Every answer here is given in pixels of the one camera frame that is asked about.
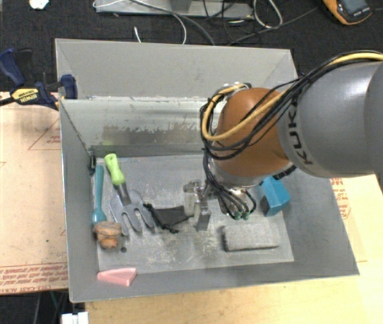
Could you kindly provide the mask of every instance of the blue block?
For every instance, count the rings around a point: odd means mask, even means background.
[[[265,216],[276,215],[291,201],[291,196],[286,191],[283,183],[280,180],[275,180],[272,176],[265,178],[261,187],[265,192],[268,203]]]

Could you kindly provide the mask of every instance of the black floor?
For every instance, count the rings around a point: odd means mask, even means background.
[[[143,42],[180,43],[181,26],[171,16],[102,16],[92,8],[93,0],[50,0],[44,11],[31,10],[28,0],[2,0],[0,12],[0,52],[8,47],[31,48],[33,63],[43,69],[47,81],[56,80],[55,38],[109,39],[133,41],[133,28],[139,30]],[[383,7],[383,0],[367,0],[375,8]],[[276,0],[286,22],[310,11],[318,0]],[[262,4],[262,12],[270,10]],[[244,35],[238,27],[226,26],[220,19],[209,22],[195,18],[217,45],[227,45]],[[209,45],[198,28],[187,23],[188,44]],[[287,24],[278,30],[251,37],[236,47],[265,47],[291,49],[299,72],[306,72],[332,55],[356,49],[383,52],[383,10],[356,26],[342,26],[330,20],[320,9]],[[11,89],[11,82],[0,72],[0,91]],[[51,323],[55,318],[54,301],[66,299],[61,292],[43,293],[40,297],[39,323]],[[31,323],[37,308],[38,294],[0,297],[0,323]],[[64,308],[70,311],[67,302]]]

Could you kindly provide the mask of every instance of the gray sponge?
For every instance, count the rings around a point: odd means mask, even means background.
[[[281,240],[277,226],[269,221],[227,225],[222,235],[227,252],[275,248]]]

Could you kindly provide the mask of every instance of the pink eraser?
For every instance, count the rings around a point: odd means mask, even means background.
[[[97,274],[99,281],[105,281],[118,286],[130,286],[131,281],[136,277],[135,267],[124,267],[120,269],[101,271]]]

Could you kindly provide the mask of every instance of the orange device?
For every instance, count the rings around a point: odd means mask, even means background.
[[[326,9],[342,24],[358,24],[372,14],[365,0],[322,0]]]

